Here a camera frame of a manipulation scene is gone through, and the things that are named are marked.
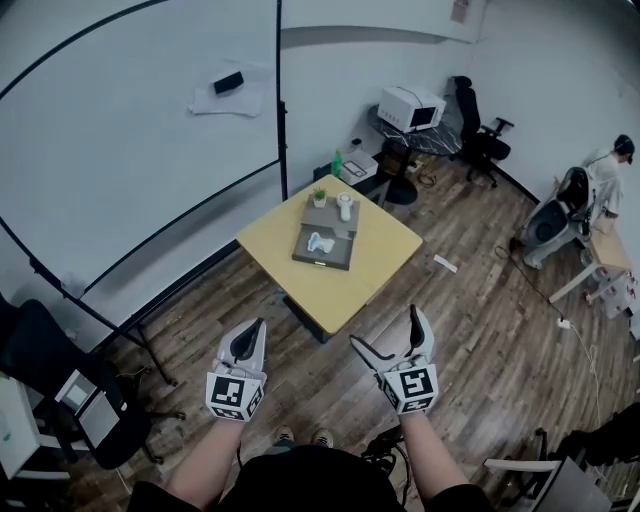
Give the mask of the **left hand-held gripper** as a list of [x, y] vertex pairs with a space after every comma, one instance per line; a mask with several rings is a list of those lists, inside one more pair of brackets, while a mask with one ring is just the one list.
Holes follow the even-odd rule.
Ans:
[[244, 321], [223, 336], [206, 380], [205, 404], [216, 418], [251, 420], [265, 396], [265, 352], [263, 318]]

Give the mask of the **person's right forearm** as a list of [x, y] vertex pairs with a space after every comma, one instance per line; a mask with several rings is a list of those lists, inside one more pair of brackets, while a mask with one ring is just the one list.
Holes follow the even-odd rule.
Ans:
[[441, 492], [469, 484], [424, 412], [401, 414], [399, 421], [415, 485], [425, 509]]

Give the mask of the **white microwave oven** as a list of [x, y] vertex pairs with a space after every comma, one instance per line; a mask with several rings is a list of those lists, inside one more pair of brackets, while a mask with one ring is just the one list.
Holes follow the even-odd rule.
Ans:
[[382, 90], [377, 115], [402, 133], [419, 132], [439, 125], [446, 102], [418, 87], [387, 87]]

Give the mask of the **grey tray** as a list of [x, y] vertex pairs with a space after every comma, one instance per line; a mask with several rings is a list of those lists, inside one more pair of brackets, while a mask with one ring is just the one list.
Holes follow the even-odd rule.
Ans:
[[[360, 202], [353, 199], [351, 219], [343, 222], [336, 205], [336, 197], [327, 197], [324, 208], [315, 208], [310, 196], [304, 207], [300, 232], [295, 242], [292, 259], [312, 265], [348, 271], [358, 230]], [[335, 240], [329, 254], [308, 252], [307, 243], [312, 232]]]

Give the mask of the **person's black shirt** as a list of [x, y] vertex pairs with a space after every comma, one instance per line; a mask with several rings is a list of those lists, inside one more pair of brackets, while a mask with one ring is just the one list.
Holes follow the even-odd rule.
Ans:
[[[353, 454], [313, 445], [244, 464], [235, 485], [209, 512], [406, 512], [388, 477]], [[427, 512], [495, 512], [472, 484], [437, 494]], [[134, 485], [127, 512], [201, 512], [159, 486]]]

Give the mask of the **black office chair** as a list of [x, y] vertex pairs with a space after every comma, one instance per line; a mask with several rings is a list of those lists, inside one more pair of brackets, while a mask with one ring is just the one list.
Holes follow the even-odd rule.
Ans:
[[515, 124], [496, 117], [497, 125], [490, 127], [481, 122], [477, 96], [470, 78], [462, 75], [451, 78], [454, 96], [462, 118], [460, 131], [461, 148], [449, 156], [450, 161], [461, 160], [469, 165], [466, 180], [472, 181], [473, 172], [485, 175], [491, 181], [491, 187], [498, 183], [493, 172], [498, 169], [496, 161], [505, 160], [511, 153], [511, 147], [500, 140], [503, 132], [512, 129]]

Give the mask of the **black board eraser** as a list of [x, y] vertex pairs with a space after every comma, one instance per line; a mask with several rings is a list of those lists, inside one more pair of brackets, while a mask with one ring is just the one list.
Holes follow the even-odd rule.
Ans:
[[227, 95], [244, 85], [244, 76], [241, 71], [227, 73], [211, 83], [216, 96]]

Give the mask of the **white rectangular container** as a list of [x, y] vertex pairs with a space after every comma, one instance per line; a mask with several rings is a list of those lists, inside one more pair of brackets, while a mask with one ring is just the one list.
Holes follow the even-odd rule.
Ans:
[[357, 149], [346, 153], [342, 158], [340, 179], [354, 186], [377, 173], [378, 162], [368, 153]]

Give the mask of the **round black marble table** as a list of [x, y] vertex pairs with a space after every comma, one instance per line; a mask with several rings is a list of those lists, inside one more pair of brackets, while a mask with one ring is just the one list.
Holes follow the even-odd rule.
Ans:
[[381, 119], [377, 111], [377, 105], [369, 108], [367, 122], [384, 138], [381, 154], [384, 157], [397, 157], [399, 161], [398, 170], [390, 179], [385, 201], [400, 206], [411, 205], [416, 201], [418, 191], [405, 176], [410, 157], [414, 153], [436, 157], [455, 155], [462, 148], [460, 135], [446, 121], [441, 121], [435, 128], [403, 133]]

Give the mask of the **low black cabinet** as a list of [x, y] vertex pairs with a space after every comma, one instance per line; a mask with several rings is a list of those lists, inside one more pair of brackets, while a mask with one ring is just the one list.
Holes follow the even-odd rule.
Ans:
[[384, 205], [386, 194], [389, 188], [390, 180], [392, 176], [382, 171], [379, 167], [383, 157], [380, 155], [371, 156], [378, 162], [377, 173], [354, 186], [350, 186], [363, 196], [382, 207]]

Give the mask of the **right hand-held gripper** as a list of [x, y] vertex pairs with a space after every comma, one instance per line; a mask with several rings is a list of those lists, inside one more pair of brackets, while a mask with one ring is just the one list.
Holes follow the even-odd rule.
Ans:
[[437, 370], [431, 362], [435, 342], [431, 325], [415, 304], [410, 306], [410, 321], [410, 347], [404, 357], [382, 355], [359, 336], [349, 336], [352, 348], [374, 372], [398, 415], [426, 411], [439, 396]]

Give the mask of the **grey white machine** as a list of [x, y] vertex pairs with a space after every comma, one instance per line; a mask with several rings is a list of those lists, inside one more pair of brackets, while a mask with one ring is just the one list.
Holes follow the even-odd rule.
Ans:
[[595, 189], [584, 168], [572, 167], [540, 203], [515, 238], [524, 250], [523, 262], [540, 269], [543, 261], [575, 238], [591, 235]]

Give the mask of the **large whiteboard on black stand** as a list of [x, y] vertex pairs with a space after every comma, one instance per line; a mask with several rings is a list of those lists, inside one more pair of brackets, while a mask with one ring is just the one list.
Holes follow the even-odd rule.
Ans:
[[[282, 0], [0, 0], [0, 291], [94, 351], [288, 194]], [[274, 68], [259, 116], [194, 115], [221, 59]]]

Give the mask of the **yellow square table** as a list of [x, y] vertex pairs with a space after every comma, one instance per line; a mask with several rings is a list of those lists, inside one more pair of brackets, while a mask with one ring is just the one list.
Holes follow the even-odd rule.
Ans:
[[[292, 258], [311, 194], [347, 192], [359, 210], [347, 270]], [[321, 342], [337, 334], [420, 248], [422, 239], [382, 208], [328, 175], [242, 229], [237, 241], [285, 293], [296, 316]]]

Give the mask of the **grey flat device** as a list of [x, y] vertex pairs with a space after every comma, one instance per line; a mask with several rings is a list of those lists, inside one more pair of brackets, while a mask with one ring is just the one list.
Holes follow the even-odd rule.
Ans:
[[55, 396], [74, 415], [89, 444], [97, 448], [119, 422], [106, 393], [74, 370]]

